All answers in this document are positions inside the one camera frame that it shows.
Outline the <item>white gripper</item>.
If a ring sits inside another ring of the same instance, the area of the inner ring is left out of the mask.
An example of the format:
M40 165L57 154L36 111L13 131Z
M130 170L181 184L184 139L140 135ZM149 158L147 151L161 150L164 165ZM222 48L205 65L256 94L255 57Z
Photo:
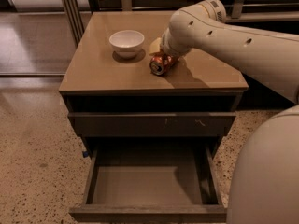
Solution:
M192 49L186 45L179 43L170 33L169 29L166 29L162 35L162 39L157 37L149 46L149 54L155 55L160 51L163 51L166 55L173 57L181 57L188 54Z

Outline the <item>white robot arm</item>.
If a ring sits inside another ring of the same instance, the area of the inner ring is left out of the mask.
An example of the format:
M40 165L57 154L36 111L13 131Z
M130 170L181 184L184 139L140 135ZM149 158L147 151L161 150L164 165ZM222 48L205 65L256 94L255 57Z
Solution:
M220 0L176 11L149 48L149 67L164 74L200 49L292 102L299 93L299 38L228 25ZM299 105L263 123L242 147L233 173L227 224L299 224Z

